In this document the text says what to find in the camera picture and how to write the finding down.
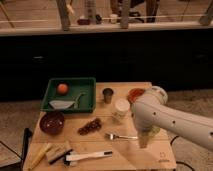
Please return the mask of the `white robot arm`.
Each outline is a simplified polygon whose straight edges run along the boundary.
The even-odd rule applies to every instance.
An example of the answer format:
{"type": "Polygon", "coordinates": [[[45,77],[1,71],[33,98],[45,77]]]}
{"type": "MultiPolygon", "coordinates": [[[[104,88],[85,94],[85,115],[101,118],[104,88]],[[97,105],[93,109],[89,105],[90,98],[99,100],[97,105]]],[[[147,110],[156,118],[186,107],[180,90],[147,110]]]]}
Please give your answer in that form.
{"type": "Polygon", "coordinates": [[[158,126],[213,152],[213,118],[166,106],[167,92],[152,86],[132,104],[133,123],[138,133],[158,126]]]}

